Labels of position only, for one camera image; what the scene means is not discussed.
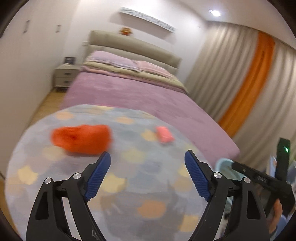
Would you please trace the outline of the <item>person's right hand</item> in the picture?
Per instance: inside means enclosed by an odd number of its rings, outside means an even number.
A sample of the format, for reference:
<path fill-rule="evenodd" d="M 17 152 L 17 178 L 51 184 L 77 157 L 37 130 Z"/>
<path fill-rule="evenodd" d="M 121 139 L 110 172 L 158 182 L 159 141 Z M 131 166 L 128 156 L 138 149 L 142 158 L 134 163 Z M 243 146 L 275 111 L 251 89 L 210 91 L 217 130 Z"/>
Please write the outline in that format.
<path fill-rule="evenodd" d="M 282 205 L 279 199 L 275 201 L 273 205 L 273 211 L 274 211 L 273 217 L 268 224 L 270 240 L 275 239 L 275 235 L 278 229 L 278 222 L 280 221 L 280 218 L 282 215 Z"/>

